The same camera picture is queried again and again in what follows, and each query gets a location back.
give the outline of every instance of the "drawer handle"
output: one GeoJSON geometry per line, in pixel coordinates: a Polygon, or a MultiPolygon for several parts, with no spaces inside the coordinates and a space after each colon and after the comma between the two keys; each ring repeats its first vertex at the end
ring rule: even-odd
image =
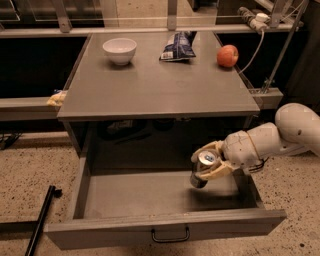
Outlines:
{"type": "Polygon", "coordinates": [[[156,243],[176,243],[176,242],[185,242],[190,238],[189,228],[186,227],[186,236],[182,238],[173,238],[173,239],[158,239],[156,238],[156,231],[154,229],[151,230],[152,240],[156,243]]]}

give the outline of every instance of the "white cable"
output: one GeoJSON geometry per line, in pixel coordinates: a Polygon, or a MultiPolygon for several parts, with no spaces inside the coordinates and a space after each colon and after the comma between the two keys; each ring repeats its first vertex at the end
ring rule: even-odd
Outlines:
{"type": "Polygon", "coordinates": [[[249,63],[247,64],[247,66],[245,66],[240,72],[239,74],[241,74],[243,71],[245,71],[250,65],[251,65],[251,62],[254,60],[254,58],[256,57],[258,51],[260,50],[260,47],[262,45],[262,42],[263,42],[263,39],[264,39],[264,30],[261,30],[261,39],[260,39],[260,43],[256,49],[256,51],[254,52],[251,60],[249,61],[249,63]]]}

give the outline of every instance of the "black pole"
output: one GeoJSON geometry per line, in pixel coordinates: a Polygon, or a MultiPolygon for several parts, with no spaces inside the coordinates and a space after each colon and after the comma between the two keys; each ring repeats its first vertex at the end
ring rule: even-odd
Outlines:
{"type": "Polygon", "coordinates": [[[52,197],[55,195],[55,191],[56,191],[55,186],[49,186],[46,198],[45,198],[44,203],[42,205],[41,212],[39,214],[37,224],[33,230],[33,233],[32,233],[32,236],[31,236],[31,239],[30,239],[25,256],[34,255],[38,240],[39,240],[40,235],[42,233],[43,224],[45,222],[45,218],[47,216],[52,197]]]}

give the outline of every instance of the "wall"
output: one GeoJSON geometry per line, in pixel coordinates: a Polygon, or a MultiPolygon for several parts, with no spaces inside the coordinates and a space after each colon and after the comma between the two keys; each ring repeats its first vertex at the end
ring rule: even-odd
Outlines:
{"type": "Polygon", "coordinates": [[[307,43],[286,84],[283,104],[298,102],[320,112],[320,3],[310,1],[303,21],[307,43]]]}

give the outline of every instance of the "white bowl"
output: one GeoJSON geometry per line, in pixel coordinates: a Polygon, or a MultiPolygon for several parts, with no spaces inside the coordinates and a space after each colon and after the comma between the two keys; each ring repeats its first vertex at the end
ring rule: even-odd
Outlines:
{"type": "Polygon", "coordinates": [[[116,65],[127,65],[134,56],[137,43],[129,38],[115,38],[103,44],[108,58],[116,65]]]}

